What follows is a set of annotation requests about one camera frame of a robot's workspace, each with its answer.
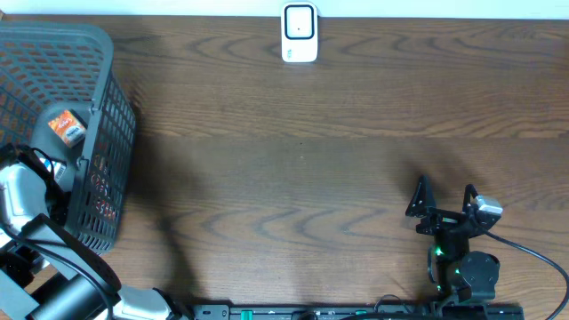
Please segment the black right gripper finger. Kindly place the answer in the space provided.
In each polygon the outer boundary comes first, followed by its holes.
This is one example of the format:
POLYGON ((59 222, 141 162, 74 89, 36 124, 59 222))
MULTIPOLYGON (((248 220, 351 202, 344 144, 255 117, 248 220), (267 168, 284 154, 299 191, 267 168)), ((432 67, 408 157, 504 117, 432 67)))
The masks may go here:
POLYGON ((426 175, 421 175, 412 199, 405 210, 405 215, 407 217, 425 218, 430 216, 436 208, 437 204, 429 178, 426 175))
POLYGON ((478 196, 477 190, 473 184, 468 184, 465 187, 464 197, 462 202, 462 211, 466 213, 471 206, 471 201, 478 196))

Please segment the orange small carton box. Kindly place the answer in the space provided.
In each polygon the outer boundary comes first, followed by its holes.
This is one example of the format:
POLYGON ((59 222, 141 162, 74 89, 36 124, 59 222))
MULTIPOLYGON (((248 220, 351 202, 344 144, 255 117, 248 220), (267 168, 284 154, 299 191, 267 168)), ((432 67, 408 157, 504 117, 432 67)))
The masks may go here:
POLYGON ((69 148, 73 148, 79 144, 87 133, 87 128, 67 109, 50 120, 48 125, 69 148))

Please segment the red chocolate bar wrapper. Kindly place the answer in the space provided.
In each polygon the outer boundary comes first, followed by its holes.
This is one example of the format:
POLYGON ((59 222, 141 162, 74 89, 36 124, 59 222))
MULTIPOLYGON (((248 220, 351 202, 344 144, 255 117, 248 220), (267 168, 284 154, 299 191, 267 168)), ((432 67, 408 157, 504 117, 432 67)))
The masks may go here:
POLYGON ((90 173, 91 184, 95 191, 95 198, 92 201, 94 210, 105 219, 116 220, 116 208, 113 204, 113 192, 110 182, 110 164, 107 159, 108 152, 111 150, 108 142, 99 142, 97 151, 92 159, 90 173))

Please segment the white Panadol medicine box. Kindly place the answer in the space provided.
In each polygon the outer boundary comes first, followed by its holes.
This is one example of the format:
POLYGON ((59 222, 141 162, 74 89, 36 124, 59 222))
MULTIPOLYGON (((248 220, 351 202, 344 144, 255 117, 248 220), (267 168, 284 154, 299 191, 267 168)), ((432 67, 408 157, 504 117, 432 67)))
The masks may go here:
POLYGON ((60 182, 65 171, 67 170, 66 164, 56 160, 49 160, 41 156, 39 157, 39 160, 45 166, 45 168, 53 175, 54 180, 56 182, 60 182))

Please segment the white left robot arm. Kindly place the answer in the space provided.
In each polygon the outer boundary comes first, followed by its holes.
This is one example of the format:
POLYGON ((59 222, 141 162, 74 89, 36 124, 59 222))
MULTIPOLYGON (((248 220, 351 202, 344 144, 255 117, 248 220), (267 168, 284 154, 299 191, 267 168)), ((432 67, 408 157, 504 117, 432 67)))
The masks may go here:
POLYGON ((123 286, 58 218, 66 199, 42 151, 1 148, 1 310, 11 319, 192 319, 158 289, 123 286))

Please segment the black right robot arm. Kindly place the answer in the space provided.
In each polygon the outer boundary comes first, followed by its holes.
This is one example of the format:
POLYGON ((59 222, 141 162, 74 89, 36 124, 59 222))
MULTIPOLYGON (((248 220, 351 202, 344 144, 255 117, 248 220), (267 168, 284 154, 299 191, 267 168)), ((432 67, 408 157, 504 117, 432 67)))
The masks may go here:
POLYGON ((405 215, 420 220, 417 233, 434 237, 428 275, 444 299, 468 304, 495 298, 500 262, 490 253, 472 251, 469 240, 490 230, 502 213, 496 199, 478 194, 471 184, 465 187, 459 212, 440 209, 428 177, 419 177, 405 215))

